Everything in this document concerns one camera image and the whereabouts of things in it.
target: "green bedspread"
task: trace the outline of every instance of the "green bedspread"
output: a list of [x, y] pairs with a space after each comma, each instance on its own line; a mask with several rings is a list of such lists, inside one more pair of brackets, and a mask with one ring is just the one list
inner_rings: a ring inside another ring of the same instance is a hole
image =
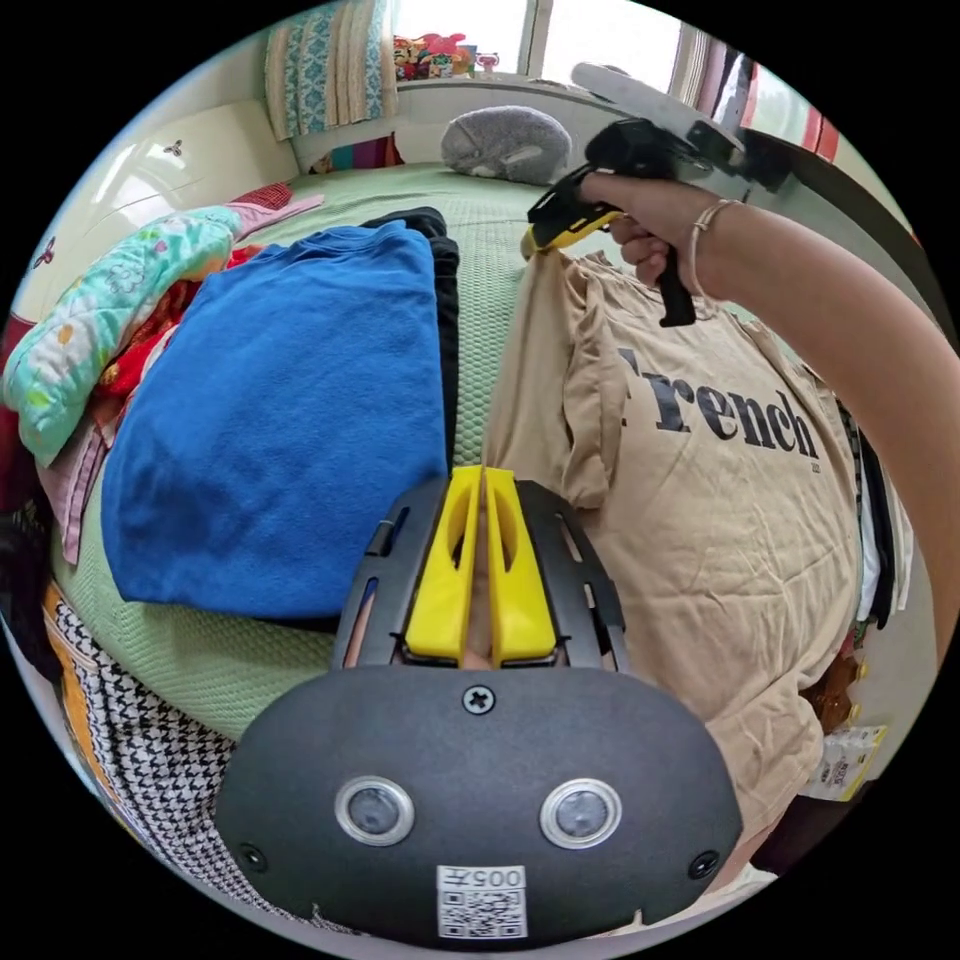
[[[323, 193], [323, 206], [261, 230], [249, 242], [289, 245], [318, 230], [418, 206], [435, 207], [446, 218], [461, 254], [455, 457], [460, 464], [478, 462], [523, 273], [519, 244], [526, 212], [541, 191], [463, 177], [432, 164], [307, 176], [291, 186], [297, 198]], [[608, 243], [594, 235], [586, 246], [605, 249]], [[101, 647], [164, 700], [235, 739], [274, 699], [327, 669], [329, 636], [182, 607], [125, 603], [104, 555], [100, 502], [98, 481], [84, 517], [80, 562], [70, 568], [54, 537], [54, 575]]]

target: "beige t-shirt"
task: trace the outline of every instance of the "beige t-shirt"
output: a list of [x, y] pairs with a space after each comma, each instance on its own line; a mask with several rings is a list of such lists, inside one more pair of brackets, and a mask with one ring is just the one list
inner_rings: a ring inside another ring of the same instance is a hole
[[799, 691], [858, 600], [853, 457], [836, 401], [760, 324], [663, 329], [602, 254], [527, 266], [484, 462], [574, 507], [620, 594], [631, 665], [704, 720], [744, 838], [820, 759]]

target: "gray plush toy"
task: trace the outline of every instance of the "gray plush toy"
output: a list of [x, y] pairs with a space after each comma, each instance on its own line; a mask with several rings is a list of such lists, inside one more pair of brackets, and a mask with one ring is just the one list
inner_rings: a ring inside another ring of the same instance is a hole
[[443, 162], [457, 173], [548, 186], [570, 160], [570, 134], [530, 107], [484, 107], [457, 117], [440, 142]]

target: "screw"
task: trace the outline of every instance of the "screw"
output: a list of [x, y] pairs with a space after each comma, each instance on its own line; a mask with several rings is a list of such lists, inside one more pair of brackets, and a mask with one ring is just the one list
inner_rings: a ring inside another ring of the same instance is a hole
[[240, 856], [255, 873], [266, 872], [267, 858], [252, 843], [240, 844]]
[[701, 853], [687, 870], [687, 876], [691, 880], [704, 880], [710, 876], [720, 865], [720, 854], [715, 850], [707, 850]]
[[475, 717], [482, 717], [493, 709], [497, 702], [493, 691], [489, 687], [470, 687], [463, 695], [463, 709]]

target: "striped curtain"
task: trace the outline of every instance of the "striped curtain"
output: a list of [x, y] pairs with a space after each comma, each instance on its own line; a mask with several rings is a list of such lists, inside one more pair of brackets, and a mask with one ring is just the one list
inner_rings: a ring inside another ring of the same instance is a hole
[[278, 140], [396, 115], [393, 0], [339, 0], [283, 21], [264, 72]]

